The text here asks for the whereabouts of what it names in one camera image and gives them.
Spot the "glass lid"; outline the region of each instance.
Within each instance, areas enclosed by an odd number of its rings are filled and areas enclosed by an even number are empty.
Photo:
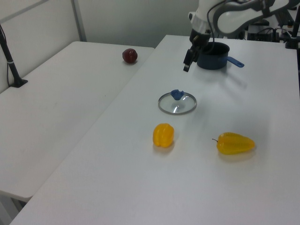
[[[158,107],[161,111],[172,115],[183,115],[190,113],[197,106],[194,96],[179,90],[173,90],[164,94],[158,100]]]

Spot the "red apple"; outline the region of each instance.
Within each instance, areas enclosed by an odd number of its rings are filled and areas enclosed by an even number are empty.
[[[126,63],[134,63],[137,59],[137,53],[134,49],[132,48],[128,48],[126,49],[123,54],[123,60],[126,62]]]

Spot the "blue handle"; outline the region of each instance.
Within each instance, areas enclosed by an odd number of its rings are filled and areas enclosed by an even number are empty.
[[[242,67],[245,66],[243,63],[241,63],[240,61],[237,61],[237,60],[234,59],[233,57],[228,56],[228,57],[227,57],[227,60],[228,60],[229,62],[231,62],[232,64],[236,65],[236,66],[239,67],[239,68],[242,68]]]

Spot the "yellow pepper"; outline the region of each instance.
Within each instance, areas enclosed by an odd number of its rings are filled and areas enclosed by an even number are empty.
[[[168,123],[161,123],[153,131],[153,143],[156,146],[169,147],[174,138],[174,128]]]
[[[239,154],[255,147],[254,141],[235,133],[223,133],[217,141],[217,149],[225,155]]]

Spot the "white tabletop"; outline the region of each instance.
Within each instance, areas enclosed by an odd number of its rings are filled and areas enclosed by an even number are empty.
[[[166,36],[12,225],[298,225],[296,51],[218,41],[245,67],[183,72],[188,37]],[[198,107],[161,112],[159,97],[173,89]],[[159,123],[175,129],[164,153],[152,144]],[[228,131],[256,149],[219,154],[212,138]]]
[[[0,95],[0,194],[27,201],[153,52],[74,42]]]

